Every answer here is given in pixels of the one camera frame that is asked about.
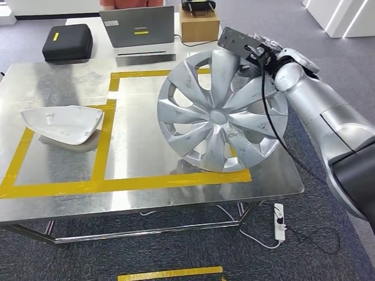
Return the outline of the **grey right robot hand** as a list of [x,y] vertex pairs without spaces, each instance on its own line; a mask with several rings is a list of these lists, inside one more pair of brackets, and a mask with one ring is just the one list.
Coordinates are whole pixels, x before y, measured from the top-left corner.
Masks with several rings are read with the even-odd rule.
[[315,77],[320,69],[313,61],[291,48],[284,48],[280,43],[266,36],[250,33],[250,37],[261,42],[266,53],[265,68],[271,75],[275,76],[282,66],[288,63],[297,63],[311,77]]

